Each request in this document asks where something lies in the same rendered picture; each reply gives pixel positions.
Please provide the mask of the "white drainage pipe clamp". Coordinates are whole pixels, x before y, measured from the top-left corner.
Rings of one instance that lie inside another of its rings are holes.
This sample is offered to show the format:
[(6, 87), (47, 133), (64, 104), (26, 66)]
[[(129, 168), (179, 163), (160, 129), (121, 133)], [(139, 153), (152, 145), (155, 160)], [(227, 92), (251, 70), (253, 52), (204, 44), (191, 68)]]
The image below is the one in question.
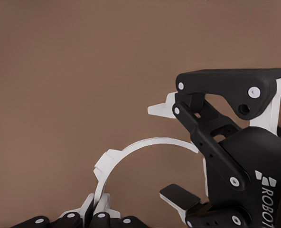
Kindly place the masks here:
[(194, 153), (199, 153), (199, 149), (192, 142), (186, 142), (170, 137), (147, 138), (134, 142), (123, 150), (107, 150), (94, 166), (94, 174), (98, 180), (98, 184), (94, 193), (94, 206), (96, 208), (98, 208), (99, 201), (101, 200), (104, 193), (104, 188), (109, 175), (111, 174), (113, 169), (120, 163), (120, 161), (127, 157), (129, 154), (141, 148), (157, 144), (175, 145), (186, 148)]

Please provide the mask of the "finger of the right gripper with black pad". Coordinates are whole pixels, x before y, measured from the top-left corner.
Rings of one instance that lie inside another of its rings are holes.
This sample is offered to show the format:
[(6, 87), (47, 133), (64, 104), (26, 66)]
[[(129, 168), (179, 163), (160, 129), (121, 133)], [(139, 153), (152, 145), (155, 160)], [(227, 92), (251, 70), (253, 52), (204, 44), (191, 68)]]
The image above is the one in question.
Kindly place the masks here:
[(215, 209), (210, 202), (201, 199), (176, 184), (159, 191), (160, 197), (175, 208), (181, 220), (189, 228), (249, 228), (250, 214), (238, 205)]

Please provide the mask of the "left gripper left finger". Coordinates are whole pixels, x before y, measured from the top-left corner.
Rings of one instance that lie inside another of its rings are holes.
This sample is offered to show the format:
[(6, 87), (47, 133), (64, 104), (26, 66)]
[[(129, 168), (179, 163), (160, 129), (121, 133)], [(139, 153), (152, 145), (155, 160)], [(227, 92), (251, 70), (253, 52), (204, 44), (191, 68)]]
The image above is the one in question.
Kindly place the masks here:
[(94, 214), (93, 207), (94, 194), (91, 193), (80, 208), (64, 212), (55, 221), (46, 216), (36, 216), (12, 228), (88, 228)]

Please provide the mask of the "finger of the right gripper with white tip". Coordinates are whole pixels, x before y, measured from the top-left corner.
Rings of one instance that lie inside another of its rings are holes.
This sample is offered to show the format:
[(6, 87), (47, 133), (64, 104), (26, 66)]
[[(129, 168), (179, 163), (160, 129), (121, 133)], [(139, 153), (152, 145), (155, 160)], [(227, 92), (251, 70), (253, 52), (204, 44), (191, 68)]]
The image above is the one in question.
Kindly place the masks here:
[(278, 137), (281, 103), (281, 68), (204, 69), (181, 73), (176, 78), (175, 93), (166, 101), (148, 107), (148, 113), (177, 118), (190, 134), (191, 141), (206, 161), (232, 189), (243, 191), (250, 177), (242, 163), (215, 140), (216, 135), (233, 138), (242, 129), (228, 116), (217, 111), (205, 98), (219, 95), (250, 129)]

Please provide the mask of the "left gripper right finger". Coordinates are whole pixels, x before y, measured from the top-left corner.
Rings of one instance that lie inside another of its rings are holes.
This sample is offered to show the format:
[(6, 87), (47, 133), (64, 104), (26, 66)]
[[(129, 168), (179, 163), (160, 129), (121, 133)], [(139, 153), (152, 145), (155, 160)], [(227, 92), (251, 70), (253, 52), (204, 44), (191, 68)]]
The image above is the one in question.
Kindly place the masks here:
[(99, 200), (90, 223), (90, 228), (146, 228), (146, 224), (135, 216), (121, 217), (111, 209), (111, 196), (104, 193)]

